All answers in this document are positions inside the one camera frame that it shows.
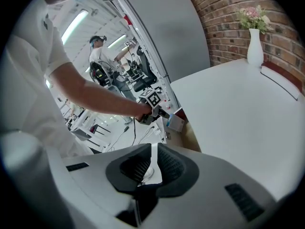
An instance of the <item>vr headset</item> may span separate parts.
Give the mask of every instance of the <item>vr headset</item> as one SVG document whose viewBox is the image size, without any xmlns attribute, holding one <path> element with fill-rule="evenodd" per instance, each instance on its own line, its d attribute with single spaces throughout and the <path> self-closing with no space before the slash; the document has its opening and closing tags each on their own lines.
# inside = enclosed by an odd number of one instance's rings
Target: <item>vr headset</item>
<svg viewBox="0 0 305 229">
<path fill-rule="evenodd" d="M 102 42 L 107 41 L 107 37 L 106 36 L 92 36 L 89 40 L 89 44 L 90 46 L 93 48 L 93 44 L 94 42 L 101 40 Z"/>
</svg>

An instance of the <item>black chair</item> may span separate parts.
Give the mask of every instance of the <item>black chair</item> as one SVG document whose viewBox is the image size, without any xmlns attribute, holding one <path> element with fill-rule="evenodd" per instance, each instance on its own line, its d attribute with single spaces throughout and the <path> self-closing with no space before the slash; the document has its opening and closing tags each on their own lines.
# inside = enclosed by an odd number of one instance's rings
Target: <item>black chair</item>
<svg viewBox="0 0 305 229">
<path fill-rule="evenodd" d="M 155 84 L 157 82 L 157 77 L 152 73 L 148 59 L 142 52 L 140 46 L 138 47 L 137 55 L 139 55 L 140 60 L 142 62 L 142 66 L 139 66 L 142 67 L 142 71 L 147 77 L 144 78 L 144 75 L 142 75 L 135 80 L 137 81 L 137 83 L 133 86 L 135 92 L 145 90 L 146 88 L 152 88 L 152 84 Z"/>
</svg>

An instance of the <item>pink flower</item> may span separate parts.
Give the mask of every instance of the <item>pink flower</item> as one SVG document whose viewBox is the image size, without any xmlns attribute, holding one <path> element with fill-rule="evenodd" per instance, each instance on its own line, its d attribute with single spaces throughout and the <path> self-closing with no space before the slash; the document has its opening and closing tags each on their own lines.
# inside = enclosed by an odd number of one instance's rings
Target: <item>pink flower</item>
<svg viewBox="0 0 305 229">
<path fill-rule="evenodd" d="M 245 9 L 246 16 L 257 19 L 259 17 L 258 12 L 256 11 L 256 8 L 254 7 L 249 7 Z"/>
</svg>

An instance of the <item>white box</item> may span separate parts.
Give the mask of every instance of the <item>white box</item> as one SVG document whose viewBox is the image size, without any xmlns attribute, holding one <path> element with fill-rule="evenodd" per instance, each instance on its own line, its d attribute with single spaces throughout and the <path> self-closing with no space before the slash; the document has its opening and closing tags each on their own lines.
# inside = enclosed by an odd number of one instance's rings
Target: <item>white box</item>
<svg viewBox="0 0 305 229">
<path fill-rule="evenodd" d="M 184 126 L 184 120 L 174 114 L 171 114 L 166 126 L 172 130 L 181 132 Z"/>
</svg>

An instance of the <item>ceiling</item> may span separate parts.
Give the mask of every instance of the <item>ceiling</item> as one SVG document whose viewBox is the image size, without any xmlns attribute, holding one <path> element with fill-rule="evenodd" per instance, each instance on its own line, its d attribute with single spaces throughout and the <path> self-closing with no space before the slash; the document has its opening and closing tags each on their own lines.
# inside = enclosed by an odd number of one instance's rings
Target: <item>ceiling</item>
<svg viewBox="0 0 305 229">
<path fill-rule="evenodd" d="M 89 39 L 91 36 L 105 35 L 107 37 L 105 46 L 109 46 L 126 34 L 125 40 L 121 40 L 120 43 L 111 48 L 119 52 L 125 47 L 124 43 L 132 38 L 132 33 L 110 0 L 69 0 L 50 6 L 49 18 L 62 36 L 82 10 L 87 10 L 89 14 L 73 31 L 64 47 L 76 69 L 85 76 L 88 74 L 85 71 L 89 67 Z"/>
</svg>

